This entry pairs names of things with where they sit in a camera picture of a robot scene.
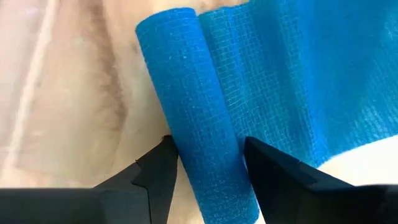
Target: black holder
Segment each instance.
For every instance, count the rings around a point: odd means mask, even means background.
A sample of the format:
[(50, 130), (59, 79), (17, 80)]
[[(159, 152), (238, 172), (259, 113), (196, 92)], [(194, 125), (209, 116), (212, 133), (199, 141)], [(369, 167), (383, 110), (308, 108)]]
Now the black holder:
[[(398, 186), (354, 187), (246, 138), (249, 178), (267, 224), (395, 224)], [(0, 223), (166, 224), (177, 177), (171, 136), (92, 189), (2, 189)]]

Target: black clamp jaw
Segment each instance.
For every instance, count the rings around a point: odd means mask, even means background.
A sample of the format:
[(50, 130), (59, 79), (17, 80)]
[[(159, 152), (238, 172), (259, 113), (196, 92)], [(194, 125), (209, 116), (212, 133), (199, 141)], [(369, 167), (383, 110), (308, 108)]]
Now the black clamp jaw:
[(250, 137), (244, 155), (267, 224), (398, 223), (398, 185), (354, 187)]
[[(398, 186), (353, 187), (255, 138), (249, 178), (267, 224), (395, 224)], [(0, 223), (166, 224), (177, 177), (171, 136), (92, 189), (2, 189)]]
[(164, 224), (177, 177), (171, 136), (92, 189), (2, 189), (0, 223)]

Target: rolled blue tape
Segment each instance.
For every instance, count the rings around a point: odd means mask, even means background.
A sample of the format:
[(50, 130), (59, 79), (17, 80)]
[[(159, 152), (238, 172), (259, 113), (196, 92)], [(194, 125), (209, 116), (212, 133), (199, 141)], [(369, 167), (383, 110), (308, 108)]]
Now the rolled blue tape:
[(254, 223), (257, 201), (195, 11), (154, 14), (136, 33), (205, 223)]

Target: wooden surface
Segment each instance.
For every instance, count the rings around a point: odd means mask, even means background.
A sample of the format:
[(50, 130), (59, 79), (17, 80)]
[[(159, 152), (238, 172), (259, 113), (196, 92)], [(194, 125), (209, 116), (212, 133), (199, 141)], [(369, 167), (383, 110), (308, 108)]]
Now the wooden surface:
[[(137, 23), (172, 7), (204, 12), (238, 3), (0, 1), (0, 186), (92, 187), (157, 145), (169, 130)], [(349, 179), (348, 164), (325, 170)], [(169, 223), (203, 223), (179, 165)]]

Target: blue tape roll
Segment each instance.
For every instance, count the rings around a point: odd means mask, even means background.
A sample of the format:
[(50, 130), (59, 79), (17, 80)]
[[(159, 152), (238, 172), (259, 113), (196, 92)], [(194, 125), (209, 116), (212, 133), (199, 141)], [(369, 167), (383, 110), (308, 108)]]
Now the blue tape roll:
[(205, 222), (254, 223), (257, 202), (195, 11), (160, 12), (136, 33)]

